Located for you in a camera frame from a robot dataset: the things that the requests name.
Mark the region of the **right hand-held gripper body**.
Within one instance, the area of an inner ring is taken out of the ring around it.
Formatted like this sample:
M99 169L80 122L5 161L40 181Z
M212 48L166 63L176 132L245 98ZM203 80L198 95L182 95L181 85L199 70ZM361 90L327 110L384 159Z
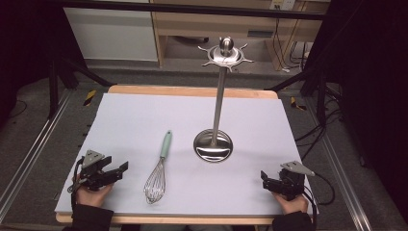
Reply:
M281 165L279 172L280 180L283 184L281 194L288 200L293 200L297 195L304 193L305 176L315 176L316 174L298 161L291 161Z

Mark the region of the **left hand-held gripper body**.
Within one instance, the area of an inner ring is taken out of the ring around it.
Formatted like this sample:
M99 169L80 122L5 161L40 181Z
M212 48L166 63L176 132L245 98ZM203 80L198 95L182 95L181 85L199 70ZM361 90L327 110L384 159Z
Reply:
M80 184L91 191L98 191L100 188L110 185L106 183L106 173L103 169L98 170L96 163L106 158L105 155L93 150L88 150L81 166Z

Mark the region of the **person's left hand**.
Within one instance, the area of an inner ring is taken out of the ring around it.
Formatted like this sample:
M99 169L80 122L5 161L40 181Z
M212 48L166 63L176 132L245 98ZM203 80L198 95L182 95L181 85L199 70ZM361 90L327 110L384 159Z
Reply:
M76 191L76 203L100 208L113 187L114 185L110 184L94 192L84 186L80 186Z

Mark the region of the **person's right hand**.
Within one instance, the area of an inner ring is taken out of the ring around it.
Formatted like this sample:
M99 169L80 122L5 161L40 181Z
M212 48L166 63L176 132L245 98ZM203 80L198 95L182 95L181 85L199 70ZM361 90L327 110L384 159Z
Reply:
M272 194L276 201L280 204L284 215L308 211L309 202L303 195L298 195L292 200L287 200L283 195L274 192Z

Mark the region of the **yellow black striped tape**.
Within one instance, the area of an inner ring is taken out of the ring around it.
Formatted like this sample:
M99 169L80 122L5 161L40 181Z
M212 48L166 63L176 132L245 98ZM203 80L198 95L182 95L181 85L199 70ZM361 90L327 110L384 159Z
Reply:
M92 98L95 96L96 90L90 90L87 94L87 97L84 101L84 106L88 106L92 100Z
M306 106L298 105L298 104L296 103L295 97L291 97L291 107L292 107L292 108L296 108L296 109L301 110L301 111L307 111L307 107L306 107Z

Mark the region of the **steel utensil hanging stand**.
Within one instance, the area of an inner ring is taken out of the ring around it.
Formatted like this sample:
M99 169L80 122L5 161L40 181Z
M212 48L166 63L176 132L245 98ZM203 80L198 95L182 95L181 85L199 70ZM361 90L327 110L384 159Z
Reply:
M221 109L225 90L225 80L228 71L242 62L249 62L243 53L246 44L236 47L230 37L220 38L218 45L200 50L207 53L208 62L219 67L216 106L213 128L201 131L193 140L193 150L196 155L208 163L220 163L227 160L233 152L234 144L228 134L219 129Z

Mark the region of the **black metal stand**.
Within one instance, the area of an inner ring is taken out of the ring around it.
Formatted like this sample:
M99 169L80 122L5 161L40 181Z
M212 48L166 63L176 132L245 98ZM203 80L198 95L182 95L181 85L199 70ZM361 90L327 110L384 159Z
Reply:
M74 76L74 72L79 72L85 75L103 87L111 87L115 85L115 83L103 79L102 77L88 70L86 67L83 67L82 65L79 65L68 58L58 58L53 60L49 65L48 77L50 102L49 118L54 117L59 109L58 79L61 79L67 88L75 89L78 86L78 81Z
M267 90L278 92L285 87L288 87L295 82L303 81L303 86L300 89L302 96L311 96L312 93L317 90L317 107L316 107L316 117L320 125L326 126L326 113L325 113L325 95L327 92L327 77L328 74L325 70L317 70L316 68L311 68L302 71L288 80L283 81L276 86L267 88Z

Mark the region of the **white cabinet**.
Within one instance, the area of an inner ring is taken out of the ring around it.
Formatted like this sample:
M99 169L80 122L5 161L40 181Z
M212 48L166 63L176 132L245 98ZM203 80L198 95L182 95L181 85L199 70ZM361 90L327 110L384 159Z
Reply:
M86 59L158 61L150 13L74 8L64 12Z

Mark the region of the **black curtain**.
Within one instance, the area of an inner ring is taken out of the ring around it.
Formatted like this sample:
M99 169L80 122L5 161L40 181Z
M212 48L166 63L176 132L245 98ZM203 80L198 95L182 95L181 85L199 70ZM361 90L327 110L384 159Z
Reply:
M408 223L408 0L330 0L306 69L342 86L360 147Z
M78 86L65 60L85 64L62 7L45 0L0 0L0 127L17 92L45 78L51 64L66 87Z

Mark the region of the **wooden desk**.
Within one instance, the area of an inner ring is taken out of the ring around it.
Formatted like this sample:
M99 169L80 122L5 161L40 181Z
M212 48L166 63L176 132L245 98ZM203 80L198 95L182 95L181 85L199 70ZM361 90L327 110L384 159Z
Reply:
M238 7L270 10L271 0L149 0L155 4ZM295 0L292 11L326 13L330 0ZM276 70L289 64L294 42L313 42L318 34L320 20L227 16L191 13L153 13L159 58L164 57L165 38L262 39Z

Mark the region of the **white power strip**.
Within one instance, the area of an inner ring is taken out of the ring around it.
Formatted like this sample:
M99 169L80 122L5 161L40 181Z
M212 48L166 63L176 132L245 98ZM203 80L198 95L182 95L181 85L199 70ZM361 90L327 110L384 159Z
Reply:
M295 0L271 0L269 8L271 10L291 11Z

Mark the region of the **metal floor rail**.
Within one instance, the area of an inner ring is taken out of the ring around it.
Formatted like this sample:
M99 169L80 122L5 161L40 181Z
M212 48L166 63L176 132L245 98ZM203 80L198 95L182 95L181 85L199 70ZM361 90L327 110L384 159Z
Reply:
M73 90L64 90L52 114L37 112L31 103L22 115L0 129L0 223L13 205L28 174L56 127Z
M322 136L324 153L331 166L334 177L344 199L344 203L354 222L357 231L372 231L370 221L360 203L356 191L353 189L351 182L344 171L342 164L337 156L337 152L327 135Z

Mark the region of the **black metal frame bar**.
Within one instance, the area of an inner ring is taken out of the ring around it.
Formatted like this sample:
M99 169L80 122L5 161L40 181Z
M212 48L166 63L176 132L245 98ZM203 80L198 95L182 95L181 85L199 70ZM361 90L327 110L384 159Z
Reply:
M265 18L286 18L304 20L323 20L325 13L306 13L294 11L258 10L230 7L155 4L155 3L130 3L114 1L89 1L89 0L44 0L62 8L78 8L93 10L114 10L152 13L194 13L210 15L249 16Z

